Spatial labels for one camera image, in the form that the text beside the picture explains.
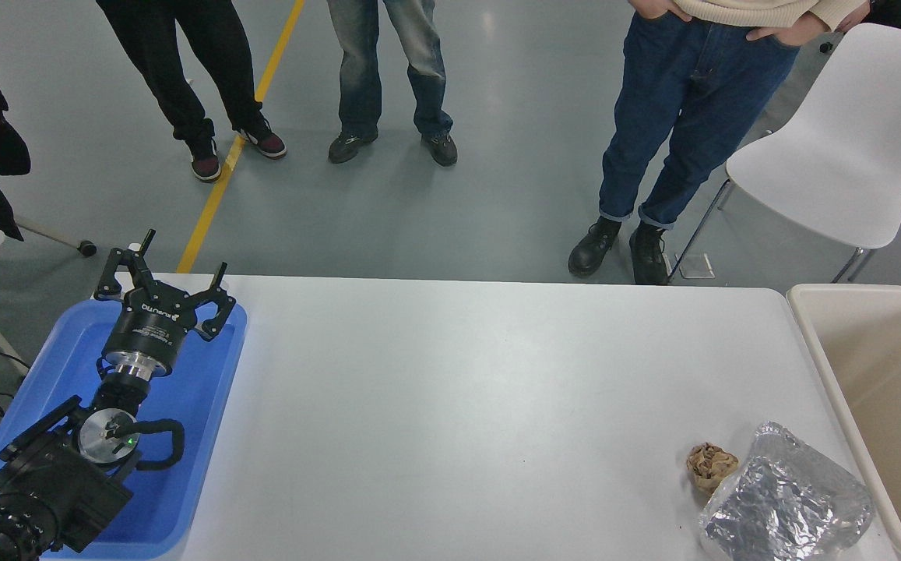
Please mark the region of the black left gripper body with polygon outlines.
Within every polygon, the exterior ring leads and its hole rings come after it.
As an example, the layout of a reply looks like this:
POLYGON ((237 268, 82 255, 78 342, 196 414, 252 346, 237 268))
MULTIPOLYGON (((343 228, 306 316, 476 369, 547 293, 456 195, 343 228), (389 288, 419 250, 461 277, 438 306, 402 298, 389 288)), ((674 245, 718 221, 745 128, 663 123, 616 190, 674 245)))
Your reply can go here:
POLYGON ((119 365, 120 359, 147 356, 156 363, 154 373, 172 373, 188 331, 196 324, 196 312, 187 309, 183 297, 155 301, 144 288, 126 292, 123 308, 102 358, 119 365))

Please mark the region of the person's right hand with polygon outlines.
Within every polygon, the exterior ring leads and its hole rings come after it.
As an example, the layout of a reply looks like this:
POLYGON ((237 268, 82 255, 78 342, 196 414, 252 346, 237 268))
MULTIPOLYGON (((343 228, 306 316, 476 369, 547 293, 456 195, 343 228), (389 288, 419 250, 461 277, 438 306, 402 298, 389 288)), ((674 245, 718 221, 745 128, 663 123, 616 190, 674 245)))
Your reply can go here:
POLYGON ((646 20, 656 20, 667 13, 674 14, 675 17, 686 23, 692 21, 692 16, 685 13, 677 3, 670 0, 629 0, 629 5, 634 8, 635 13, 640 18, 646 20))

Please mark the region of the person's left hand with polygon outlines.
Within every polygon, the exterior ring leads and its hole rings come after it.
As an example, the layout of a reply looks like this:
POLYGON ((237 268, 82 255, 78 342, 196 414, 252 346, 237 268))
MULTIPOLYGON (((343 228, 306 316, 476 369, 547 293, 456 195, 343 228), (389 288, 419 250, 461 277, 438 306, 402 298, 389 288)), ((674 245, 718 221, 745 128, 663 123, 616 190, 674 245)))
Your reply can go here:
POLYGON ((802 46, 820 32, 820 25, 812 14, 804 14, 788 27, 759 27, 749 31, 747 41, 759 41, 774 37, 778 42, 789 46, 802 46))

